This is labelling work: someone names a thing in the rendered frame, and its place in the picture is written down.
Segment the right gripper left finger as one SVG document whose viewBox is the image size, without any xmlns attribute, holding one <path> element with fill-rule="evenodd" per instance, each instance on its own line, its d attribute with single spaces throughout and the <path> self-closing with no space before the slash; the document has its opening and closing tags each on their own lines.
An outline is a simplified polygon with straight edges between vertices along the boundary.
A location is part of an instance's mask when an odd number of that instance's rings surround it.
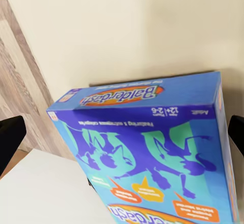
<svg viewBox="0 0 244 224">
<path fill-rule="evenodd" d="M 21 115 L 0 121 L 0 177 L 26 135 Z"/>
</svg>

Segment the board game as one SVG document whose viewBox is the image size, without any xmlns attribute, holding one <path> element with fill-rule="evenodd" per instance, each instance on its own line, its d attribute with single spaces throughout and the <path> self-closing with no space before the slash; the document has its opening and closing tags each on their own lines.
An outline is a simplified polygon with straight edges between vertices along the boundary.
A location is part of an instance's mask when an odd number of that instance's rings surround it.
<svg viewBox="0 0 244 224">
<path fill-rule="evenodd" d="M 220 71 L 72 89 L 46 112 L 116 224 L 241 224 Z"/>
</svg>

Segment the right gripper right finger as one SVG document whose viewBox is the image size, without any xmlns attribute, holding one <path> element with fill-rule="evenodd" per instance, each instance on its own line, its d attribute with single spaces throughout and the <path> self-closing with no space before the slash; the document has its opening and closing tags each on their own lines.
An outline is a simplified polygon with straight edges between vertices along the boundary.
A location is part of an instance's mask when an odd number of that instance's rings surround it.
<svg viewBox="0 0 244 224">
<path fill-rule="evenodd" d="M 244 156 L 244 117 L 232 115 L 228 134 Z"/>
</svg>

